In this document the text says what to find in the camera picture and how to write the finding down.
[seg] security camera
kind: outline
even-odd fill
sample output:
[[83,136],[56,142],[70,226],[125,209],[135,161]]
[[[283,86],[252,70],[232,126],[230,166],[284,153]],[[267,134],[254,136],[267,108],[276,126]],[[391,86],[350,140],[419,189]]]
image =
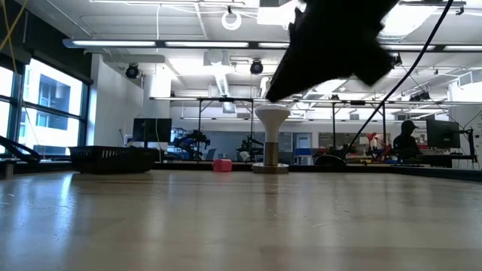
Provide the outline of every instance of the security camera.
[[139,64],[129,63],[129,68],[126,70],[126,76],[129,79],[137,79],[141,77],[141,72],[139,71]]
[[260,75],[263,73],[263,64],[261,64],[261,60],[255,59],[251,64],[251,68],[249,69],[252,75]]

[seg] fluorescent light fixture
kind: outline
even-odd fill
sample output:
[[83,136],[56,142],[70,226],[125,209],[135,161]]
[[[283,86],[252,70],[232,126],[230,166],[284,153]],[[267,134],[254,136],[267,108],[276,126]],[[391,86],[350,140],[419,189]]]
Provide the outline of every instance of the fluorescent light fixture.
[[[393,50],[393,51],[421,51],[423,45],[409,45],[409,44],[390,44],[390,45],[382,45],[383,48],[386,50]],[[434,50],[434,45],[429,45],[427,50]]]
[[230,41],[166,41],[166,47],[232,47],[247,48],[247,42]]
[[383,18],[385,27],[380,32],[380,37],[399,41],[418,29],[437,9],[435,6],[396,5]]
[[197,101],[197,98],[188,97],[151,97],[151,99],[157,101]]
[[148,1],[148,0],[90,0],[92,3],[125,4],[125,5],[230,5],[231,7],[244,7],[244,2],[224,2],[224,1]]
[[449,45],[444,50],[460,50],[460,51],[482,51],[482,46],[474,45]]
[[260,48],[288,48],[288,42],[260,42],[258,44]]
[[85,47],[156,47],[155,41],[73,41],[74,45]]
[[[198,117],[180,117],[180,120],[199,120]],[[212,120],[212,117],[201,117],[201,120]]]

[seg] yellow cable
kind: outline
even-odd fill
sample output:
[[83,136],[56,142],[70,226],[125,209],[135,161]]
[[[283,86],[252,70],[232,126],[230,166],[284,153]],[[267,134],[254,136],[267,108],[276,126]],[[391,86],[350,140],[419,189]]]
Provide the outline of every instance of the yellow cable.
[[[2,0],[2,3],[3,3],[3,15],[5,18],[5,27],[7,28],[7,32],[9,32],[10,26],[8,26],[7,3],[5,3],[5,0]],[[17,73],[17,64],[15,64],[14,47],[12,46],[12,39],[10,37],[8,37],[8,44],[10,45],[10,54],[12,55],[12,62],[14,64],[14,72]]]
[[7,40],[10,39],[10,36],[12,35],[12,32],[15,30],[15,26],[17,26],[18,24],[18,21],[20,20],[20,18],[22,17],[22,14],[23,14],[23,11],[25,10],[25,7],[27,6],[27,2],[29,0],[25,0],[23,5],[22,5],[22,8],[20,9],[20,12],[18,13],[17,15],[17,18],[15,18],[15,21],[14,23],[12,24],[10,30],[8,31],[7,33],[7,36],[5,37],[5,39],[3,40],[2,44],[0,44],[0,52],[2,51],[3,47],[5,46],[5,44],[7,43]]

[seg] window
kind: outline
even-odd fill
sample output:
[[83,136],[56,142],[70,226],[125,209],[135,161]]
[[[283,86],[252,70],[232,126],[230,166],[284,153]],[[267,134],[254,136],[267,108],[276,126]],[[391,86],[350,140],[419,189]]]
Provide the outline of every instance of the window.
[[[68,147],[85,142],[87,91],[81,81],[35,59],[23,76],[0,67],[0,135],[41,155],[69,155]],[[11,157],[2,147],[0,154]]]
[[350,114],[349,119],[350,120],[360,120],[360,115],[359,114]]
[[[0,136],[7,136],[9,112],[10,105],[7,102],[0,102]],[[0,146],[0,154],[4,152],[5,148]]]
[[80,115],[83,84],[37,60],[26,67],[23,99],[36,105]]
[[78,145],[79,120],[24,108],[20,121],[19,143],[41,155],[69,155]]
[[10,70],[0,67],[0,95],[11,96],[13,81],[14,73]]
[[81,116],[84,84],[35,59],[26,66],[23,82],[26,103],[18,142],[41,155],[69,155],[68,147],[78,145],[85,123]]

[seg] ceiling light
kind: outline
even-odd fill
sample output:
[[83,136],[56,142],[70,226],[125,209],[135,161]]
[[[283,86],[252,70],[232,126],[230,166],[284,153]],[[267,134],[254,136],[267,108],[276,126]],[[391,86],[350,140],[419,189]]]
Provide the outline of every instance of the ceiling light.
[[288,42],[260,42],[258,43],[260,48],[288,48]]
[[[234,14],[236,16],[236,19],[232,23],[227,22],[227,17],[231,14]],[[221,18],[221,24],[223,27],[227,30],[238,30],[239,27],[241,27],[241,23],[243,23],[243,19],[241,18],[241,14],[237,11],[234,12],[224,12],[222,18]]]
[[385,27],[380,32],[382,40],[399,41],[418,29],[438,7],[396,5],[383,18]]
[[90,0],[92,3],[107,3],[107,4],[125,4],[125,5],[203,5],[203,6],[219,6],[219,5],[230,5],[231,7],[244,7],[244,2],[224,2],[224,1],[148,1],[148,0]]
[[[180,120],[199,120],[198,117],[180,117]],[[212,120],[212,117],[201,117],[201,120]]]
[[[386,50],[393,50],[393,51],[413,51],[413,52],[420,52],[423,49],[423,45],[409,45],[409,44],[390,44],[390,45],[382,45],[382,47]],[[427,47],[427,50],[434,50],[435,46],[430,45]]]
[[444,50],[460,50],[460,51],[482,51],[482,46],[474,45],[450,45],[446,46]]
[[331,94],[338,87],[341,87],[345,83],[346,83],[346,80],[341,80],[341,79],[329,80],[329,81],[326,81],[325,83],[322,83],[316,86],[313,90],[309,91],[305,96],[308,96],[311,93],[322,94],[322,95]]
[[188,97],[151,97],[151,99],[157,101],[197,101],[197,98]]
[[85,47],[155,47],[155,41],[73,41],[73,45]]
[[229,42],[229,41],[166,41],[167,47],[232,47],[232,48],[247,48],[247,42]]

